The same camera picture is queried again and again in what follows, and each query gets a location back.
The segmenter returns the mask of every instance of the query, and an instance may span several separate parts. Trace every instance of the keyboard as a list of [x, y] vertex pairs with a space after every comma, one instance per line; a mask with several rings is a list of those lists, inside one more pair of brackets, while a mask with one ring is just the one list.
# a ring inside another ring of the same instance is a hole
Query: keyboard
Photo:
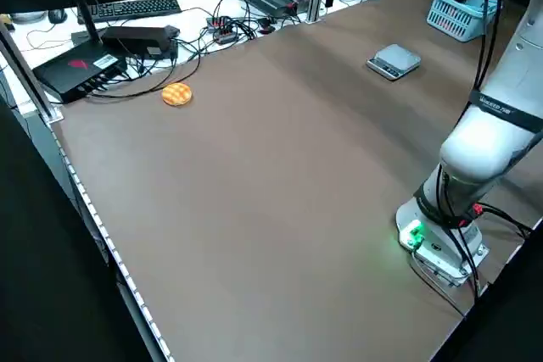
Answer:
[[[166, 16], [181, 13], [177, 0], [131, 0], [127, 2], [104, 3], [89, 6], [92, 21], [117, 21], [141, 19], [143, 17]], [[82, 25], [81, 12], [77, 14], [77, 22]]]

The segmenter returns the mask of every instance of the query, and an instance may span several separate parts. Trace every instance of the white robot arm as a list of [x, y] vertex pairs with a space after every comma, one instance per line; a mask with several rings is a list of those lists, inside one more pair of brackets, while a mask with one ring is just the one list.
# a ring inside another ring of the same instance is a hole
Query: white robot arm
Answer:
[[396, 214], [402, 246], [455, 285], [472, 272], [462, 240], [476, 266], [488, 253], [469, 211], [543, 137], [542, 63], [543, 0], [531, 0], [500, 63], [441, 146], [438, 167]]

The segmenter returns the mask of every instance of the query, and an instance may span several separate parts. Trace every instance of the tabletop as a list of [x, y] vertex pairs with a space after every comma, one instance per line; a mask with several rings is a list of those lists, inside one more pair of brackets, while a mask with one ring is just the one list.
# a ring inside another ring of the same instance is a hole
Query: tabletop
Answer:
[[[157, 94], [64, 108], [54, 133], [167, 354], [425, 360], [454, 328], [394, 223], [434, 168], [479, 54], [426, 24], [430, 2], [372, 0], [209, 56], [180, 109]], [[496, 55], [520, 14], [506, 7]], [[390, 83], [364, 63], [394, 42], [423, 62]], [[541, 154], [489, 195], [532, 224]], [[519, 241], [494, 220], [480, 227], [492, 281]], [[469, 307], [467, 286], [451, 294]]]
[[[116, 23], [110, 23], [111, 25], [132, 25], [132, 26], [143, 26], [143, 27], [164, 27], [166, 25], [174, 25], [175, 27], [181, 30], [180, 39], [184, 41], [192, 41], [195, 38], [199, 37], [200, 30], [205, 26], [205, 19], [209, 17], [206, 12], [213, 13], [216, 5], [220, 0], [177, 0], [181, 6], [182, 10], [186, 10], [180, 14], [174, 14], [164, 17], [154, 17], [149, 19], [138, 19], [128, 22], [119, 21]], [[350, 5], [357, 4], [361, 0], [336, 0], [333, 7], [329, 10], [322, 10], [322, 14], [333, 13], [342, 8], [349, 7]], [[241, 17], [245, 14], [245, 4], [241, 0], [226, 0], [221, 4], [221, 13], [224, 15], [229, 15], [231, 17]], [[250, 8], [254, 15], [258, 14], [259, 11], [256, 8]], [[84, 25], [78, 25], [76, 21], [76, 9], [71, 8], [67, 10], [68, 19], [61, 25], [53, 26], [47, 19], [42, 20], [38, 23], [31, 25], [15, 25], [16, 30], [12, 33], [12, 37], [17, 44], [17, 46], [22, 51], [28, 65], [31, 68], [35, 68], [40, 64], [45, 63], [51, 58], [54, 58], [61, 53], [69, 50], [73, 47], [70, 34], [72, 32], [84, 31]], [[304, 14], [300, 15], [300, 19], [303, 21], [305, 18]], [[292, 24], [291, 21], [286, 21], [284, 25]], [[100, 23], [97, 24], [98, 28], [106, 27], [107, 24]], [[276, 25], [277, 29], [283, 28], [283, 24]], [[211, 39], [210, 35], [207, 35], [203, 41], [209, 42]], [[220, 47], [214, 45], [210, 48], [211, 51], [218, 49]], [[182, 47], [179, 48], [179, 58], [177, 62], [179, 64], [184, 63], [187, 58], [190, 56], [190, 52], [184, 50]], [[159, 64], [159, 66], [166, 66], [168, 62]], [[0, 56], [0, 66], [6, 66], [3, 57]], [[33, 104], [31, 103], [28, 95], [25, 92], [25, 89], [17, 80], [17, 77], [14, 75], [14, 72], [6, 67], [3, 71], [8, 80], [9, 86], [12, 93], [14, 94], [14, 100], [20, 107], [20, 112], [22, 114], [27, 114], [35, 110]], [[129, 74], [132, 76], [136, 75], [136, 71], [129, 69]]]

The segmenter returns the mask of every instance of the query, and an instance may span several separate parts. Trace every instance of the black cable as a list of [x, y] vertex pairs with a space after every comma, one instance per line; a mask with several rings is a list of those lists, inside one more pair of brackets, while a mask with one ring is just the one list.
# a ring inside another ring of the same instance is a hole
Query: black cable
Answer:
[[[443, 167], [441, 166], [441, 164], [439, 164], [439, 167], [438, 167], [438, 174], [436, 176], [436, 179], [435, 179], [435, 200], [436, 200], [436, 203], [437, 203], [437, 207], [438, 207], [438, 211], [439, 211], [439, 216], [441, 217], [441, 222], [443, 222], [444, 224], [448, 224], [448, 220], [447, 220], [447, 216], [445, 215], [445, 212], [443, 211], [443, 208], [441, 207], [441, 197], [440, 197], [440, 194], [439, 194], [439, 191], [440, 191], [440, 188], [441, 188], [441, 185], [440, 185], [440, 182], [441, 182], [441, 174], [443, 173]], [[451, 215], [454, 214], [454, 212], [452, 211], [452, 207], [450, 206], [450, 212], [451, 212]], [[468, 257], [466, 255], [466, 252], [462, 249], [462, 246], [460, 246], [460, 243], [458, 242], [458, 240], [456, 239], [454, 233], [452, 233], [451, 230], [449, 230], [448, 228], [448, 225], [445, 225], [443, 226], [443, 231], [445, 232], [445, 234], [452, 240], [452, 242], [454, 243], [455, 247], [456, 247], [456, 250], [458, 251], [458, 253], [461, 255], [461, 258], [462, 258], [462, 262], [466, 261], [469, 263], [469, 260], [468, 260]], [[474, 290], [473, 290], [473, 297], [475, 300], [477, 300], [479, 298], [479, 294], [477, 293], [477, 286], [475, 285], [474, 287]]]
[[484, 213], [493, 214], [515, 225], [524, 239], [526, 239], [529, 236], [529, 234], [533, 231], [532, 228], [523, 224], [522, 222], [515, 220], [511, 215], [509, 215], [507, 212], [503, 211], [502, 209], [499, 209], [495, 207], [494, 205], [490, 205], [488, 203], [479, 203], [479, 204], [483, 207]]
[[[449, 187], [449, 178], [448, 178], [448, 175], [445, 174], [444, 185], [443, 185], [443, 193], [445, 195], [445, 202], [447, 203], [447, 208], [449, 209], [449, 212], [451, 213], [451, 216], [453, 218], [455, 218], [456, 215], [455, 215], [455, 212], [454, 212], [454, 210], [452, 208], [451, 201], [449, 199], [448, 187]], [[466, 251], [464, 252], [464, 250], [462, 250], [462, 253], [464, 253], [467, 256], [467, 262], [469, 263], [469, 267], [471, 268], [472, 273], [473, 273], [473, 288], [474, 288], [473, 296], [474, 296], [475, 301], [477, 301], [479, 299], [479, 288], [480, 288], [479, 272], [477, 271], [477, 266], [475, 265], [475, 260], [473, 259], [471, 250], [469, 250], [469, 246], [467, 245], [466, 238], [464, 237], [464, 234], [462, 233], [461, 228], [458, 228], [458, 233], [460, 234], [460, 238], [462, 240], [462, 243], [463, 243], [464, 247], [466, 248]]]
[[486, 72], [489, 69], [490, 61], [492, 60], [492, 54], [494, 53], [494, 47], [495, 47], [495, 39], [498, 34], [498, 25], [500, 24], [502, 2], [503, 0], [498, 0], [498, 3], [497, 3], [498, 9], [495, 12], [494, 26], [492, 29], [492, 37], [490, 38], [489, 54], [486, 58], [486, 63], [484, 64], [483, 72], [481, 73], [481, 76], [479, 77], [479, 83], [475, 87], [476, 89], [480, 89], [480, 87], [483, 85], [484, 78], [486, 77]]
[[[460, 314], [462, 316], [462, 318], [466, 318], [466, 315], [463, 313], [463, 311], [460, 309], [460, 307], [458, 306], [458, 304], [456, 304], [456, 301], [439, 285], [439, 283], [434, 280], [430, 274], [428, 274], [426, 272], [426, 270], [423, 269], [423, 267], [421, 266], [421, 264], [418, 262], [417, 260], [417, 257], [415, 256], [415, 252], [416, 251], [413, 251], [411, 252], [411, 259], [412, 259], [412, 262], [410, 262], [410, 266], [411, 266], [411, 269], [415, 272], [415, 274], [417, 276], [420, 277], [420, 279], [422, 281], [424, 281], [428, 287], [430, 287], [432, 290], [434, 290], [436, 293], [438, 293], [447, 303], [449, 303], [453, 309], [455, 309], [458, 314]], [[417, 273], [417, 271], [415, 270], [415, 268], [413, 267], [413, 263], [418, 267], [418, 269], [426, 276], [426, 279], [424, 279], [421, 275], [419, 275]]]
[[475, 74], [475, 82], [473, 83], [473, 88], [479, 89], [477, 85], [479, 84], [479, 77], [481, 75], [481, 70], [483, 68], [484, 60], [484, 49], [486, 46], [486, 20], [489, 10], [489, 0], [484, 0], [483, 4], [483, 35], [481, 37], [481, 49], [479, 51], [479, 63], [477, 64], [477, 73]]

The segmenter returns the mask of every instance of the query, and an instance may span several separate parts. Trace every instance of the cable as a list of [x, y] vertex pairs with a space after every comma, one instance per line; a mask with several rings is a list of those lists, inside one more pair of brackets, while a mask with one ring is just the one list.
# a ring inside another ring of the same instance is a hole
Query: cable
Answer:
[[38, 47], [34, 47], [31, 43], [31, 39], [29, 38], [30, 37], [30, 34], [32, 33], [48, 33], [50, 32], [52, 29], [54, 29], [56, 27], [56, 24], [53, 24], [51, 27], [49, 27], [47, 30], [31, 30], [29, 31], [28, 33], [26, 33], [26, 41], [28, 42], [28, 45], [31, 46], [32, 48], [39, 48], [41, 47], [44, 43], [42, 43], [41, 46], [38, 46]]
[[486, 77], [486, 72], [489, 69], [490, 61], [492, 60], [492, 54], [494, 53], [494, 47], [495, 47], [495, 39], [498, 34], [498, 25], [500, 24], [500, 16], [501, 16], [501, 4], [503, 0], [498, 0], [497, 3], [497, 10], [495, 11], [495, 18], [494, 18], [494, 26], [492, 29], [492, 37], [490, 38], [490, 47], [489, 47], [489, 54], [486, 58], [486, 63], [484, 64], [483, 72], [481, 73], [481, 76], [479, 78], [479, 83], [476, 86], [476, 89], [479, 89], [483, 85], [484, 78]]
[[511, 215], [509, 215], [507, 212], [495, 207], [494, 205], [490, 205], [489, 203], [479, 203], [483, 207], [484, 213], [493, 214], [495, 216], [498, 216], [502, 218], [503, 220], [507, 220], [511, 222], [513, 225], [515, 225], [518, 228], [518, 231], [520, 232], [520, 236], [524, 239], [526, 239], [531, 232], [534, 230], [530, 228], [529, 226], [523, 224], [522, 222], [519, 222], [515, 220]]
[[475, 82], [473, 83], [473, 88], [479, 89], [477, 87], [479, 83], [479, 77], [481, 76], [481, 70], [483, 68], [484, 60], [484, 49], [486, 46], [486, 20], [489, 11], [489, 0], [484, 0], [483, 4], [483, 36], [481, 37], [481, 49], [479, 51], [479, 63], [477, 64], [477, 73], [475, 74]]
[[439, 285], [437, 281], [435, 281], [427, 272], [424, 270], [424, 268], [421, 266], [421, 264], [418, 262], [417, 257], [415, 256], [415, 251], [411, 252], [411, 258], [413, 259], [413, 263], [418, 267], [418, 269], [426, 276], [426, 278], [431, 282], [426, 281], [421, 275], [417, 273], [415, 268], [413, 267], [413, 264], [410, 262], [410, 266], [412, 270], [415, 272], [417, 276], [421, 278], [422, 281], [424, 281], [432, 290], [434, 290], [436, 293], [438, 293], [447, 303], [449, 303], [453, 309], [455, 309], [458, 314], [462, 316], [462, 318], [466, 318], [466, 315], [462, 312], [458, 304], [456, 304], [455, 300], [452, 299], [452, 297]]
[[[449, 188], [449, 176], [447, 174], [445, 174], [444, 185], [443, 185], [443, 193], [445, 195], [445, 202], [447, 203], [447, 207], [449, 209], [449, 212], [451, 213], [451, 216], [453, 218], [455, 218], [456, 215], [454, 213], [454, 210], [452, 209], [451, 200], [449, 199], [448, 188]], [[466, 249], [465, 252], [462, 249], [462, 253], [467, 255], [467, 262], [469, 263], [469, 267], [471, 268], [472, 273], [473, 273], [473, 288], [474, 288], [473, 296], [474, 296], [475, 301], [477, 301], [479, 299], [479, 290], [480, 290], [479, 272], [477, 271], [477, 266], [475, 265], [475, 260], [473, 259], [471, 250], [469, 250], [469, 246], [467, 245], [466, 238], [464, 237], [464, 234], [462, 233], [461, 228], [458, 228], [458, 233], [460, 234], [460, 238], [461, 238], [462, 243], [463, 243], [463, 245], [464, 245], [464, 247]]]

